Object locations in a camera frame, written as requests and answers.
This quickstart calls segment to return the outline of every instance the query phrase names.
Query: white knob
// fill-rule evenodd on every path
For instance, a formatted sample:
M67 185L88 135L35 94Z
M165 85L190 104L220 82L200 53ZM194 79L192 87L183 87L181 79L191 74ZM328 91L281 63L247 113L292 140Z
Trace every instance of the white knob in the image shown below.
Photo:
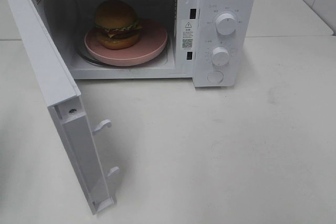
M217 47L212 51L211 61L215 66L224 66L225 64L228 64L229 59L230 54L224 47Z
M236 30L237 18L233 13L223 13L216 19L217 31L222 35L229 35Z

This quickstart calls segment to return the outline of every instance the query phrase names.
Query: burger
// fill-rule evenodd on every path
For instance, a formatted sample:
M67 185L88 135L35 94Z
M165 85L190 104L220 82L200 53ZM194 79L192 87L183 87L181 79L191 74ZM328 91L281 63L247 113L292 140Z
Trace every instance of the burger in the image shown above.
M134 9L119 0L101 3L96 9L94 23L97 41L109 49L133 46L142 28Z

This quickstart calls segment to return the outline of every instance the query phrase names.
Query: hamburger bun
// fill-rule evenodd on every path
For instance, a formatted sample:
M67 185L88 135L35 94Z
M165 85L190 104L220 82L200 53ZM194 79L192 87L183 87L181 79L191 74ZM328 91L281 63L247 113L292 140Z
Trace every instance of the hamburger bun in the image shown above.
M106 34L103 34L101 32L96 33L96 39L99 43L101 43L104 47L109 49L123 49L127 47L133 46L135 43L137 43L138 39L140 37L140 31L138 30L136 33L134 33L132 36L128 38L110 38Z
M134 9L120 0L101 3L95 13L95 23L107 29L118 29L132 25L138 16Z

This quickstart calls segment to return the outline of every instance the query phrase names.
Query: control panel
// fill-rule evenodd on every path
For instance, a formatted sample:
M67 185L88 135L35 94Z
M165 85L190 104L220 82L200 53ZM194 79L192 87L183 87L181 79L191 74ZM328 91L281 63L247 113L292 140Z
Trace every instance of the control panel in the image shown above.
M200 11L196 87L232 86L253 0L204 0Z

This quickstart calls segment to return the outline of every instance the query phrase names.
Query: pink plate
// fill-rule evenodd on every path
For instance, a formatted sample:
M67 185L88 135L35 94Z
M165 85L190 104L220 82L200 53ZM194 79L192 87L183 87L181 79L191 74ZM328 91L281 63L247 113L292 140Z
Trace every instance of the pink plate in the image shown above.
M112 50L102 46L97 40L95 29L85 35L85 46L97 60L114 66L134 66L158 56L167 43L167 31L158 22L141 20L142 29L139 41L128 48Z

